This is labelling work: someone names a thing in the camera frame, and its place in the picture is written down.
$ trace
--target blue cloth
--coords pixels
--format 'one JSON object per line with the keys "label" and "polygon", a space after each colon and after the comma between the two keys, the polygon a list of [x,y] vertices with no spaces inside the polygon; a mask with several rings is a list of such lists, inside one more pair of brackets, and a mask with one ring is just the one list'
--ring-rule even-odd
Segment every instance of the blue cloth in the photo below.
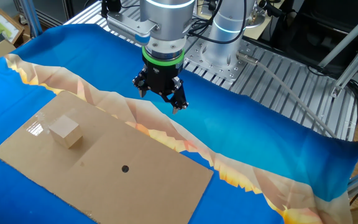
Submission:
{"label": "blue cloth", "polygon": [[[13,52],[27,62],[61,66],[100,90],[139,98],[131,80],[142,66],[140,48],[95,25],[49,29]],[[346,190],[358,159],[358,142],[331,139],[300,126],[246,96],[224,90],[183,71],[188,109],[172,115],[172,106],[155,94],[151,101],[217,153],[311,185],[330,201]],[[0,144],[54,94],[21,82],[0,58]],[[209,167],[196,153],[186,156]],[[262,194],[245,192],[216,173],[194,212],[192,223],[282,223]],[[0,223],[92,223],[56,196],[0,161]]]}

